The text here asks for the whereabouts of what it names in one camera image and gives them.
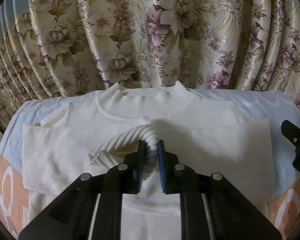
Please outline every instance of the curtain fold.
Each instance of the curtain fold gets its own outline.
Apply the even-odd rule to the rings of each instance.
[[[0,127],[27,100],[128,88],[276,90],[300,110],[298,0],[5,0]]]

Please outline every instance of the neckline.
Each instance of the neckline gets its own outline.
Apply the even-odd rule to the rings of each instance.
[[[96,98],[99,110],[115,119],[158,119],[184,110],[197,97],[179,81],[172,87],[127,89],[119,83]]]

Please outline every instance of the floral curtain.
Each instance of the floral curtain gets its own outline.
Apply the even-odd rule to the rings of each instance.
[[[299,1],[5,0],[0,7],[1,130],[27,100],[177,80],[281,91],[300,109]]]

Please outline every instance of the silver screw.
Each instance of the silver screw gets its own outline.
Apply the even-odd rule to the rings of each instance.
[[[127,168],[128,168],[128,165],[124,164],[124,163],[122,163],[118,166],[119,171],[125,171]]]
[[[80,179],[83,180],[83,181],[86,181],[86,180],[88,180],[90,178],[91,178],[91,174],[89,174],[89,173],[83,173],[80,176]]]
[[[220,173],[214,173],[212,175],[214,180],[221,180],[222,179],[222,175]]]
[[[179,164],[176,164],[174,166],[174,168],[176,169],[176,171],[183,171],[185,166],[183,164],[179,163]]]

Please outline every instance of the white sweater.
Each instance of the white sweater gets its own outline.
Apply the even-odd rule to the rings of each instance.
[[[40,124],[24,126],[23,183],[30,190],[29,220],[80,174],[102,174],[120,162],[120,158],[105,160],[98,155],[113,137],[149,125],[154,133],[148,133],[148,143],[163,139],[166,150],[177,154],[180,162],[197,173],[222,173],[265,212],[274,182],[267,119],[253,120],[234,103],[201,98],[179,82],[174,87],[149,89],[126,89],[115,84],[94,101],[69,103]],[[135,147],[125,147],[123,152],[132,152]],[[116,149],[110,155],[120,152]],[[160,220],[171,221],[177,231],[174,239],[181,238],[178,195],[162,193],[158,167],[153,169],[143,181],[140,194],[123,197],[122,225],[126,223],[127,228],[122,231],[122,239],[126,239],[125,234],[127,239],[140,238],[139,228],[129,228],[136,222],[146,227],[148,237],[158,232],[161,236],[168,234],[167,225],[157,224]]]

